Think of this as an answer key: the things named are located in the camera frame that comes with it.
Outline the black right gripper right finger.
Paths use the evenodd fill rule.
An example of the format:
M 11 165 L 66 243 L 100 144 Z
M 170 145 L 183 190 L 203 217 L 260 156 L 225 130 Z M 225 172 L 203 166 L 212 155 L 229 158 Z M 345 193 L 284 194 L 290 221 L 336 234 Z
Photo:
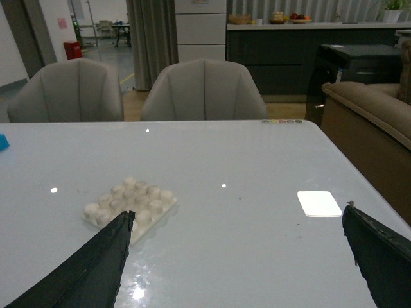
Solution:
M 352 201 L 342 214 L 344 235 L 377 307 L 410 307 L 410 240 Z

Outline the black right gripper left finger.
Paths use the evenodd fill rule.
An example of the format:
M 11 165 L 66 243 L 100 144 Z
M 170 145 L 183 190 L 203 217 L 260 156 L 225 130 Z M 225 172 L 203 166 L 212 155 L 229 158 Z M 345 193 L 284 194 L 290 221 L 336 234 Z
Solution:
M 129 254 L 134 212 L 122 212 L 8 307 L 113 307 Z

